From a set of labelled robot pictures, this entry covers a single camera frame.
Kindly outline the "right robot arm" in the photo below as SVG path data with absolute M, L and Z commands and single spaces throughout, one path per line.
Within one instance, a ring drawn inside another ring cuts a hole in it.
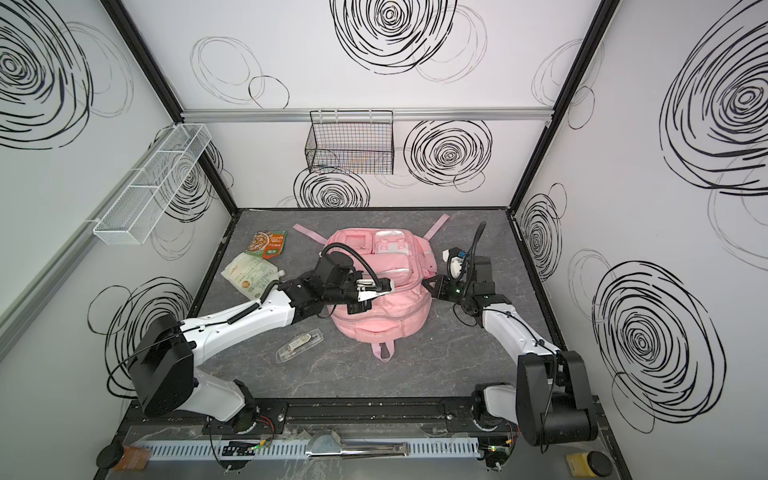
M 520 428 L 532 446 L 592 441 L 598 434 L 585 362 L 575 351 L 544 339 L 495 291 L 492 265 L 452 248 L 443 252 L 446 273 L 425 279 L 433 298 L 450 302 L 492 335 L 516 367 L 516 384 L 479 390 L 479 417 L 499 418 Z

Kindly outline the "clear plastic packet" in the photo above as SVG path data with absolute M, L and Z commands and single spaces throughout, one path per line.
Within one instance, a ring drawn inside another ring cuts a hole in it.
M 308 332 L 297 335 L 276 352 L 276 361 L 286 363 L 303 352 L 314 348 L 324 340 L 321 330 L 313 329 Z

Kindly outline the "pink student backpack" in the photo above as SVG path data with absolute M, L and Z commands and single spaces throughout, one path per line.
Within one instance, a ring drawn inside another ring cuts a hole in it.
M 373 355 L 388 362 L 395 342 L 417 333 L 426 323 L 432 296 L 422 281 L 437 274 L 430 240 L 450 219 L 442 215 L 422 236 L 406 229 L 346 228 L 329 237 L 300 224 L 294 229 L 321 243 L 323 253 L 342 253 L 360 273 L 358 296 L 330 314 L 337 329 L 371 346 Z

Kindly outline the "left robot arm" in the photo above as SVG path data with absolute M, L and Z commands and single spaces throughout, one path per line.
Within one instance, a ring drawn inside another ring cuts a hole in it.
M 354 265 L 358 255 L 324 253 L 314 269 L 288 281 L 273 281 L 257 299 L 198 318 L 170 315 L 153 321 L 127 363 L 141 410 L 159 418 L 186 411 L 229 422 L 252 408 L 247 388 L 201 370 L 222 351 L 270 330 L 319 314 L 327 306 L 344 305 L 353 313 L 371 309 L 374 299 L 394 285 L 368 263 Z

